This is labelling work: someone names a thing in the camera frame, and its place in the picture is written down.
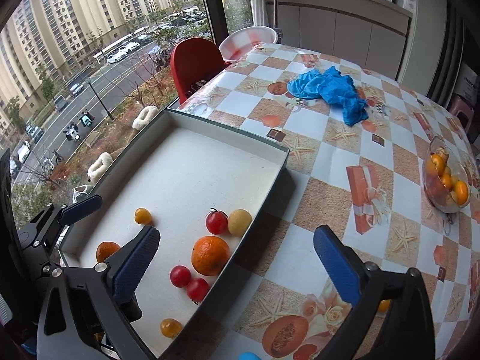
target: tablecloth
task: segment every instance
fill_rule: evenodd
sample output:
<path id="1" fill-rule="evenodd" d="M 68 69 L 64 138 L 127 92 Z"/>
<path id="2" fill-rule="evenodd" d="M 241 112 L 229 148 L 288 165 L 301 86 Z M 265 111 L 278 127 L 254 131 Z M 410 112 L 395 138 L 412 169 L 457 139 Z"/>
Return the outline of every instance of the tablecloth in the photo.
<path id="1" fill-rule="evenodd" d="M 331 66 L 352 77 L 369 104 L 368 120 L 347 127 L 340 108 L 288 93 L 286 83 L 298 74 Z M 408 267 L 422 272 L 435 357 L 449 353 L 469 323 L 480 284 L 479 175 L 456 117 L 374 71 L 279 44 L 259 45 L 179 109 L 290 149 L 287 169 L 222 290 L 205 301 L 177 343 L 179 358 L 234 360 L 250 351 L 261 359 L 313 359 L 351 308 L 314 252 L 313 231 L 322 224 L 363 261 L 394 272 Z M 435 135 L 470 174 L 470 204 L 453 225 L 429 203 L 422 187 L 423 158 Z M 282 357 L 284 344 L 272 354 L 265 332 L 287 315 L 306 319 L 308 331 Z M 377 314 L 358 355 L 368 351 L 384 317 Z"/>

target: white tray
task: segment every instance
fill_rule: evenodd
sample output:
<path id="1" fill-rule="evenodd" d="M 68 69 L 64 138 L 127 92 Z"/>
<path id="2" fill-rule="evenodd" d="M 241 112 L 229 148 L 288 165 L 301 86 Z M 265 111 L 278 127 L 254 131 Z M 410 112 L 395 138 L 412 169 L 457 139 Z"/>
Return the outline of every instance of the white tray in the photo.
<path id="1" fill-rule="evenodd" d="M 102 196 L 103 207 L 67 230 L 59 248 L 63 261 L 67 266 L 94 266 L 99 243 L 125 245 L 142 228 L 134 221 L 135 210 L 147 208 L 161 239 L 135 291 L 143 316 L 132 326 L 159 356 L 172 342 L 159 333 L 160 322 L 174 318 L 185 326 L 198 309 L 184 288 L 171 284 L 170 270 L 187 266 L 193 277 L 213 285 L 216 277 L 201 276 L 190 263 L 195 241 L 211 235 L 205 227 L 210 208 L 227 214 L 243 208 L 255 219 L 288 154 L 281 145 L 248 132 L 163 110 L 92 190 Z M 241 239 L 221 237 L 233 255 Z"/>

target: white fluffy cushion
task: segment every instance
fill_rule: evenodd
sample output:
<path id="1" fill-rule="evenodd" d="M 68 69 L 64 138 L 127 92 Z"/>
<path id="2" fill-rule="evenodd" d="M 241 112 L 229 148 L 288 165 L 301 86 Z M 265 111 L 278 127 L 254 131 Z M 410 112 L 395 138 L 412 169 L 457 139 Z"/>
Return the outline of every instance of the white fluffy cushion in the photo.
<path id="1" fill-rule="evenodd" d="M 154 105 L 149 105 L 140 111 L 137 118 L 133 121 L 131 125 L 135 130 L 140 131 L 143 129 L 157 114 L 159 110 Z"/>
<path id="2" fill-rule="evenodd" d="M 100 154 L 98 160 L 95 161 L 87 171 L 88 179 L 92 185 L 95 185 L 100 180 L 112 163 L 113 158 L 110 154 L 107 152 Z"/>

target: glass bowl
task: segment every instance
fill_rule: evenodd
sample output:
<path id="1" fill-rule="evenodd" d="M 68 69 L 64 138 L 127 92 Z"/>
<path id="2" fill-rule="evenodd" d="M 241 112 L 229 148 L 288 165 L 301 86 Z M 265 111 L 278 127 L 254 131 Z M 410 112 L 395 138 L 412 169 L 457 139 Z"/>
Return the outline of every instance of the glass bowl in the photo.
<path id="1" fill-rule="evenodd" d="M 443 150 L 443 152 L 448 155 L 446 165 L 448 165 L 448 167 L 451 169 L 452 176 L 457 176 L 459 180 L 462 180 L 467 185 L 469 196 L 462 205 L 455 203 L 450 195 L 450 191 L 440 181 L 437 168 L 431 160 L 431 155 L 437 154 L 439 149 L 440 152 Z M 443 211 L 447 214 L 458 212 L 467 204 L 469 204 L 470 201 L 470 187 L 467 181 L 467 174 L 460 161 L 448 149 L 442 138 L 439 136 L 434 137 L 430 142 L 429 150 L 423 160 L 423 188 L 428 200 L 430 200 L 430 202 L 440 211 Z"/>

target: blue ball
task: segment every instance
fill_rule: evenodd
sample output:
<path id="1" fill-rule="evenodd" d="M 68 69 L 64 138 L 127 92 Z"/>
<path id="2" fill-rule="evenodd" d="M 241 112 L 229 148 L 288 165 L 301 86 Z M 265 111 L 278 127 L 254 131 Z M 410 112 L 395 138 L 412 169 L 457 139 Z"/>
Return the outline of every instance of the blue ball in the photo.
<path id="1" fill-rule="evenodd" d="M 262 359 L 251 352 L 245 352 L 240 355 L 238 360 L 262 360 Z"/>

